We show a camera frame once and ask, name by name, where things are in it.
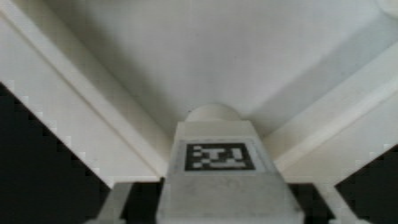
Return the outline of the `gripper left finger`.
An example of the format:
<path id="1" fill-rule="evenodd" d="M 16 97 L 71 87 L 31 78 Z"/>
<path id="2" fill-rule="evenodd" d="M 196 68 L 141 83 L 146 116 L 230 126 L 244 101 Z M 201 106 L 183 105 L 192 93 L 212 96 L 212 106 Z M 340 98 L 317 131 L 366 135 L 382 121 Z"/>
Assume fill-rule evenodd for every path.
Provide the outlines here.
<path id="1" fill-rule="evenodd" d="M 121 214 L 127 224 L 157 224 L 162 189 L 164 180 L 134 183 Z"/>

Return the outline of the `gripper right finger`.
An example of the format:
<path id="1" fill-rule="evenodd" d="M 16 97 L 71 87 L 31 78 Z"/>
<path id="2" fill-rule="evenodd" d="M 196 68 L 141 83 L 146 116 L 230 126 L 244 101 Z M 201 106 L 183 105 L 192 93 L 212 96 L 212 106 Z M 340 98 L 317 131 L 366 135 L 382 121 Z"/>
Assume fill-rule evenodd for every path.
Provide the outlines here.
<path id="1" fill-rule="evenodd" d="M 329 224 L 334 214 L 313 183 L 292 183 L 290 189 L 304 210 L 304 224 Z"/>

